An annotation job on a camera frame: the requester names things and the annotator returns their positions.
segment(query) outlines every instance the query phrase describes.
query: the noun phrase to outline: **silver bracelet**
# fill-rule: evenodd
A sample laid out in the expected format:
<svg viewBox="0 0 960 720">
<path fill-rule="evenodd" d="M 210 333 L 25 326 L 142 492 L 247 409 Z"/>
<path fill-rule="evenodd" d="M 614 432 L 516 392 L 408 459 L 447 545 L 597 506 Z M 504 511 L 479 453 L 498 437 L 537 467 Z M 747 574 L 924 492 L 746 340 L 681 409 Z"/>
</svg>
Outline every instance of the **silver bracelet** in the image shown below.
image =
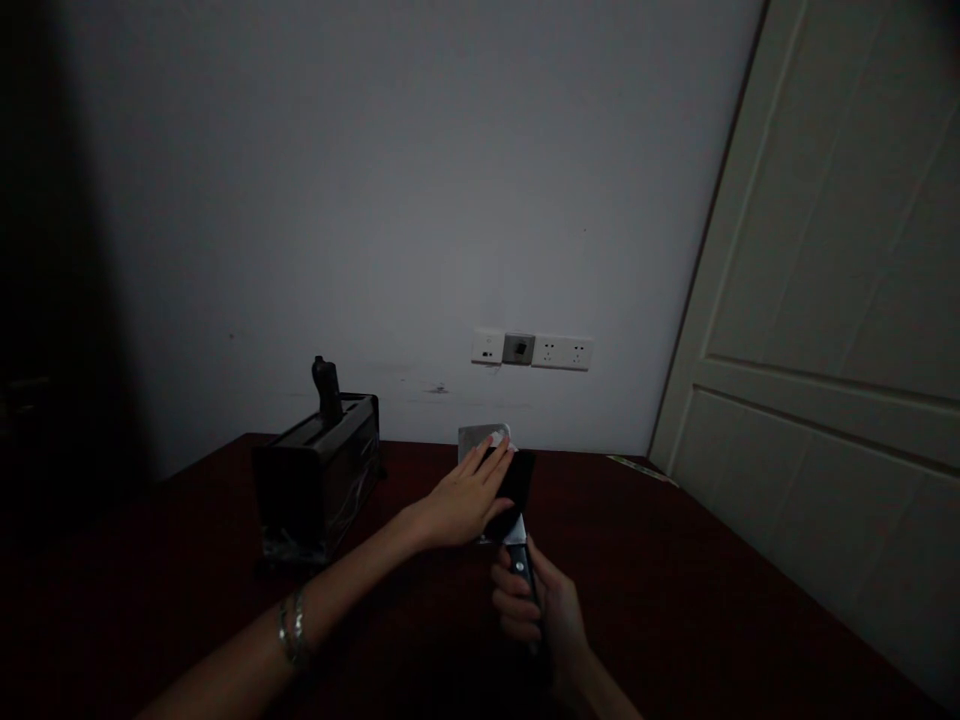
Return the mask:
<svg viewBox="0 0 960 720">
<path fill-rule="evenodd" d="M 310 651 L 307 644 L 303 641 L 303 587 L 297 588 L 293 596 L 293 605 L 297 613 L 293 621 L 293 634 L 296 640 L 296 647 L 293 652 L 293 664 L 301 665 L 310 657 Z"/>
<path fill-rule="evenodd" d="M 290 633 L 287 632 L 287 598 L 283 598 L 280 601 L 280 646 L 283 648 L 283 654 L 287 656 L 287 660 L 291 663 L 294 662 L 295 652 L 293 644 L 290 642 Z"/>
</svg>

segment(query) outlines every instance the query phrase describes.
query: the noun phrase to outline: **knife handle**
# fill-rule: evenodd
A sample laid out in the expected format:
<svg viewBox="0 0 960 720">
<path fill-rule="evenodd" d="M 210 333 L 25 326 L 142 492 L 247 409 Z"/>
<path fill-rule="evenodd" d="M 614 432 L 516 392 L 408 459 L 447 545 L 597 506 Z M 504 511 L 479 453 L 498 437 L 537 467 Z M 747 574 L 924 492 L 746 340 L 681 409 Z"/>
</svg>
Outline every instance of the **knife handle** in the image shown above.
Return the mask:
<svg viewBox="0 0 960 720">
<path fill-rule="evenodd" d="M 530 586 L 530 599 L 543 612 L 543 605 L 537 597 L 537 583 L 533 578 L 533 563 L 530 562 L 530 553 L 527 551 L 527 544 L 507 545 L 507 553 L 510 555 L 510 572 L 513 575 L 519 575 L 527 581 Z M 553 663 L 550 660 L 550 651 L 547 648 L 547 636 L 543 630 L 543 623 L 537 621 L 537 627 L 540 628 L 540 638 L 538 642 L 534 640 L 528 644 L 530 656 L 533 664 L 534 679 L 543 685 L 553 684 Z"/>
</svg>

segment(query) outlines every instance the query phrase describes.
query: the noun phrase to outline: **table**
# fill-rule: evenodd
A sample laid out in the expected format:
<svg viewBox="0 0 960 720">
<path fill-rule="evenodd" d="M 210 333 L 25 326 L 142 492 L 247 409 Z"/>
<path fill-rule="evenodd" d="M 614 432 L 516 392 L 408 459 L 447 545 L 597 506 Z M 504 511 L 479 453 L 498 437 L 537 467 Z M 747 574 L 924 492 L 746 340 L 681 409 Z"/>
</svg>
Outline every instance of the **table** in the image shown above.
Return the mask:
<svg viewBox="0 0 960 720">
<path fill-rule="evenodd" d="M 269 438 L 238 438 L 13 570 L 3 652 L 28 703 L 18 715 L 129 717 L 292 589 L 254 573 L 249 454 Z M 385 442 L 389 477 L 343 550 L 455 461 L 452 445 Z M 945 716 L 682 490 L 602 455 L 538 452 L 526 522 L 577 582 L 597 654 L 648 719 Z M 554 714 L 514 672 L 522 649 L 490 604 L 493 552 L 437 551 L 400 568 L 273 713 Z"/>
</svg>

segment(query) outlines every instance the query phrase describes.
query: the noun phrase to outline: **white door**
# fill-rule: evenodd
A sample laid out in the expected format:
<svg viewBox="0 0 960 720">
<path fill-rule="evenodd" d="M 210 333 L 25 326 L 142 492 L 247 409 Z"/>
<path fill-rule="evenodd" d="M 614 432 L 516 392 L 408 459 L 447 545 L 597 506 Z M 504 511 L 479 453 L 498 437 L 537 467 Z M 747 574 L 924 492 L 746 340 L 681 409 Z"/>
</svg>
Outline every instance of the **white door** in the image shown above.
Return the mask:
<svg viewBox="0 0 960 720">
<path fill-rule="evenodd" d="M 960 31 L 772 0 L 651 458 L 960 713 Z"/>
</svg>

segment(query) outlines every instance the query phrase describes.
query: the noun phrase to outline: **wall outlet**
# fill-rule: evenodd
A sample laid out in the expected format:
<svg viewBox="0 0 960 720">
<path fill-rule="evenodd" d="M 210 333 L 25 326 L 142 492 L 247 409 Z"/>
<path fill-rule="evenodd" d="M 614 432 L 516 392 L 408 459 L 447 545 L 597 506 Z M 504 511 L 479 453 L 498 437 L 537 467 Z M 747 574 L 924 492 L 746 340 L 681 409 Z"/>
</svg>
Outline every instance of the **wall outlet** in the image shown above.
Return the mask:
<svg viewBox="0 0 960 720">
<path fill-rule="evenodd" d="M 593 338 L 564 338 L 563 366 L 567 370 L 590 369 L 593 358 Z"/>
<path fill-rule="evenodd" d="M 533 367 L 563 367 L 560 360 L 563 341 L 564 338 L 559 335 L 537 335 L 530 364 Z"/>
<path fill-rule="evenodd" d="M 473 351 L 470 362 L 483 365 L 499 365 L 503 358 L 503 330 L 496 328 L 473 329 Z"/>
<path fill-rule="evenodd" d="M 593 338 L 537 335 L 531 365 L 586 372 L 592 358 Z"/>
</svg>

